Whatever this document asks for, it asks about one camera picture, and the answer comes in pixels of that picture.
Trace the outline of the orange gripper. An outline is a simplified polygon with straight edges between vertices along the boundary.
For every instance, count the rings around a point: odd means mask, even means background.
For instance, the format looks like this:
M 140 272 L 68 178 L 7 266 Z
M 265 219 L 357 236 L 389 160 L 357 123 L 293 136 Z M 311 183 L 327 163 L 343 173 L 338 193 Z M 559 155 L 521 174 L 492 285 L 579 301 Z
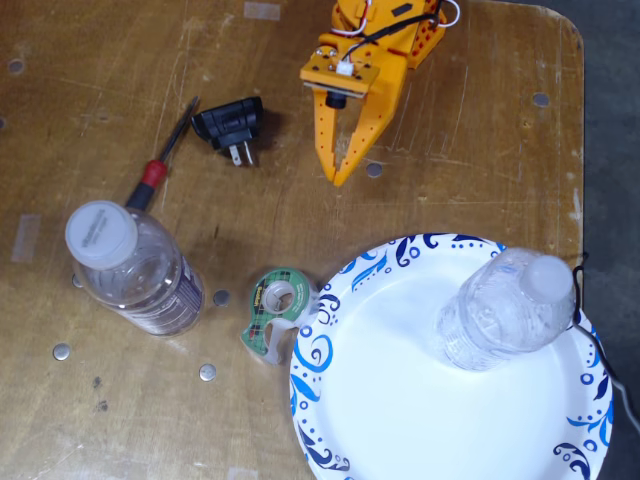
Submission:
M 378 69 L 363 97 L 354 133 L 336 166 L 334 152 L 337 110 L 327 104 L 327 92 L 313 89 L 315 149 L 326 178 L 342 186 L 392 120 L 407 71 L 417 68 L 444 37 L 446 13 L 442 1 L 351 1 L 349 3 L 349 63 L 352 76 Z

